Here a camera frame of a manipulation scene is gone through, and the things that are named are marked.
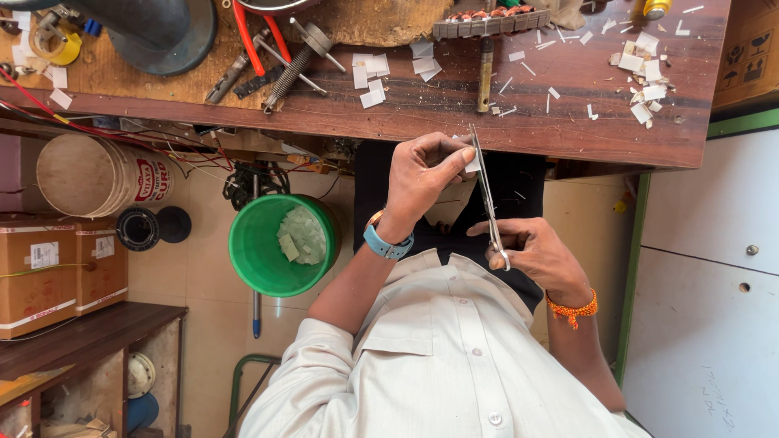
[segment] green bucket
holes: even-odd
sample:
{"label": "green bucket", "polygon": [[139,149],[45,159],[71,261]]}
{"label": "green bucket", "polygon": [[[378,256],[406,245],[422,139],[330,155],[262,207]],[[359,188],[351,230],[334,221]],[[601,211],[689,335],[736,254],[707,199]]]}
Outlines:
{"label": "green bucket", "polygon": [[[298,205],[314,214],[325,234],[325,259],[316,265],[288,261],[276,237],[284,216]],[[227,238],[238,276],[257,292],[278,298],[313,287],[335,264],[340,244],[341,230],[333,211],[306,195],[265,195],[253,200],[235,217]]]}

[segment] orange thread bracelet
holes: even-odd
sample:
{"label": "orange thread bracelet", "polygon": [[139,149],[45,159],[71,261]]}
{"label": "orange thread bracelet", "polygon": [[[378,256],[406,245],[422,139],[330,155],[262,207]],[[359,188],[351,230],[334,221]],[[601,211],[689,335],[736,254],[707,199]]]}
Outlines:
{"label": "orange thread bracelet", "polygon": [[573,327],[574,330],[579,330],[579,323],[576,321],[577,316],[593,316],[597,312],[597,296],[595,295],[595,289],[591,288],[592,301],[590,304],[581,307],[579,309],[571,309],[570,307],[561,306],[555,304],[549,299],[549,292],[546,292],[546,303],[549,304],[549,308],[552,309],[552,315],[557,319],[557,315],[568,316],[568,324]]}

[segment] wristwatch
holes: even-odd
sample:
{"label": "wristwatch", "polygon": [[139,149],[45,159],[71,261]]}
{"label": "wristwatch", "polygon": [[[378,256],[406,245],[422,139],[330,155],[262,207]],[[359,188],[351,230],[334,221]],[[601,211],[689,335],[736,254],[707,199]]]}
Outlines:
{"label": "wristwatch", "polygon": [[379,210],[378,213],[374,214],[373,217],[368,220],[368,223],[365,226],[365,232],[362,233],[362,237],[365,238],[365,243],[368,244],[374,253],[379,254],[385,259],[399,259],[402,256],[405,256],[406,253],[408,253],[408,250],[411,249],[411,246],[414,244],[414,233],[411,232],[411,235],[408,236],[406,240],[397,245],[391,245],[387,242],[384,242],[382,238],[376,234],[375,228],[375,226],[379,224],[382,215],[384,215],[384,209]]}

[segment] blue watch strap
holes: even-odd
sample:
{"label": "blue watch strap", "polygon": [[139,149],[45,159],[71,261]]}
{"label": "blue watch strap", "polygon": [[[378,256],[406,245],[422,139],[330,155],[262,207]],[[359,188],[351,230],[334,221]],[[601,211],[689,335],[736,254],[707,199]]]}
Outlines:
{"label": "blue watch strap", "polygon": [[414,233],[401,243],[397,245],[390,245],[384,242],[379,235],[376,234],[376,229],[373,225],[368,225],[365,232],[362,233],[362,237],[365,238],[365,243],[373,250],[374,253],[379,254],[385,259],[399,259],[408,253],[411,246],[414,244]]}

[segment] white cabinet door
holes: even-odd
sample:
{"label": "white cabinet door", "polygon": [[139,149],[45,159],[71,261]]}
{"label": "white cabinet door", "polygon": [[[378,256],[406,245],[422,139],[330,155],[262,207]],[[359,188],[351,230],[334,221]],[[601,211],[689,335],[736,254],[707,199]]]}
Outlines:
{"label": "white cabinet door", "polygon": [[779,130],[707,141],[701,169],[652,174],[641,244],[779,274],[778,165]]}
{"label": "white cabinet door", "polygon": [[779,276],[641,249],[622,392],[654,436],[779,436],[777,350]]}

